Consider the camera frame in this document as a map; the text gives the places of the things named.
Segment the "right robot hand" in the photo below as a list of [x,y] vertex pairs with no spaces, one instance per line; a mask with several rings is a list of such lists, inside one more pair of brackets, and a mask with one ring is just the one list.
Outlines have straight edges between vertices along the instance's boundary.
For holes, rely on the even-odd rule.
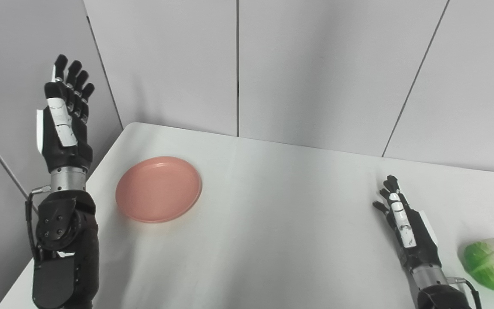
[[373,202],[373,207],[384,214],[399,246],[403,268],[413,272],[420,266],[441,267],[437,244],[431,237],[420,212],[412,209],[402,193],[398,179],[387,176],[379,194],[386,203]]

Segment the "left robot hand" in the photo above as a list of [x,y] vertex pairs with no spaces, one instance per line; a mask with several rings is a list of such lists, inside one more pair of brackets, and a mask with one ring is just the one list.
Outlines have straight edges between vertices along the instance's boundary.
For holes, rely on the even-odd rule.
[[36,143],[50,173],[63,167],[86,173],[93,162],[87,122],[95,87],[87,82],[89,76],[80,61],[69,64],[65,55],[58,55],[44,85],[47,106],[36,113]]

